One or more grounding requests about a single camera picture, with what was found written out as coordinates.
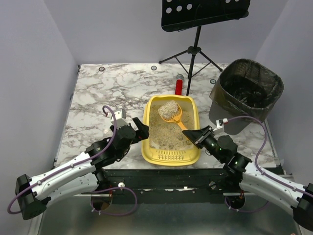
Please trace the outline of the yellow and grey litter box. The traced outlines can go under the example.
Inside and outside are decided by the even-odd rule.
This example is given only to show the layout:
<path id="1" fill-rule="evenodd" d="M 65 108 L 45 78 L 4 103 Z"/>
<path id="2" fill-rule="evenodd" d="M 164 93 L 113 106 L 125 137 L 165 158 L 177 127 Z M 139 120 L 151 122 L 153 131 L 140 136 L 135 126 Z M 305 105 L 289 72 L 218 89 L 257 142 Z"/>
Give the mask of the yellow and grey litter box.
<path id="1" fill-rule="evenodd" d="M 174 100 L 182 108 L 182 122 L 189 130 L 200 128 L 198 108 L 189 96 L 181 95 L 155 95 L 150 98 L 145 106 L 143 123 L 149 126 L 150 107 L 152 105 L 163 105 L 166 102 Z M 162 150 L 149 146 L 149 138 L 141 144 L 141 153 L 143 158 L 152 164 L 163 166 L 184 166 L 192 165 L 199 158 L 201 151 L 192 145 L 192 148 L 185 150 Z"/>

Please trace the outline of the orange litter scoop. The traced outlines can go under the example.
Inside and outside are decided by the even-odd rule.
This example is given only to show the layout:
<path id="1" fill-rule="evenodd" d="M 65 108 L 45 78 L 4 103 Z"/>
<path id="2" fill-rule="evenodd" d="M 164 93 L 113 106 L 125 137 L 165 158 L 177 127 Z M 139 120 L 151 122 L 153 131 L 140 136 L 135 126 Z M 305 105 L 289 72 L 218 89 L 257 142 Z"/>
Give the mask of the orange litter scoop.
<path id="1" fill-rule="evenodd" d="M 187 141 L 187 137 L 182 133 L 187 130 L 182 122 L 182 108 L 174 100 L 170 100 L 157 109 L 160 118 L 167 123 L 167 129 L 171 137 L 179 141 Z"/>

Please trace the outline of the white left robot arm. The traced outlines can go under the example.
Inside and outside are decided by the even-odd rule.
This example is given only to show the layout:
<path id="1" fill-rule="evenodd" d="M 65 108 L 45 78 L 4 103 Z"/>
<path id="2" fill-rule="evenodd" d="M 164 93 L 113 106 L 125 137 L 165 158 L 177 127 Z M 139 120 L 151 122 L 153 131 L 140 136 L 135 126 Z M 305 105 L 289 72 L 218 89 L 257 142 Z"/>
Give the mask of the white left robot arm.
<path id="1" fill-rule="evenodd" d="M 103 168 L 121 161 L 132 144 L 149 136 L 147 125 L 136 117 L 133 121 L 136 130 L 128 123 L 117 129 L 111 126 L 114 136 L 94 142 L 81 154 L 49 172 L 33 177 L 19 176 L 15 194 L 22 218 L 32 219 L 57 201 L 108 186 Z"/>

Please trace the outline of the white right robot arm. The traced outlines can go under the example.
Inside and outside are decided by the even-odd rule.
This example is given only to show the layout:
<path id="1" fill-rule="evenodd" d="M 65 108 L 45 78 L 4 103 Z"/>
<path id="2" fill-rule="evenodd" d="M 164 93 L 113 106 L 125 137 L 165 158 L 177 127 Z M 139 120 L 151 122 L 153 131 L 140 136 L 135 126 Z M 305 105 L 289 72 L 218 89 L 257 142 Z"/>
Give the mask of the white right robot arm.
<path id="1" fill-rule="evenodd" d="M 289 181 L 240 154 L 233 139 L 214 137 L 211 126 L 200 130 L 184 130 L 183 134 L 199 149 L 205 148 L 224 170 L 238 182 L 239 187 L 279 206 L 293 216 L 303 228 L 313 229 L 313 185 L 307 186 Z"/>

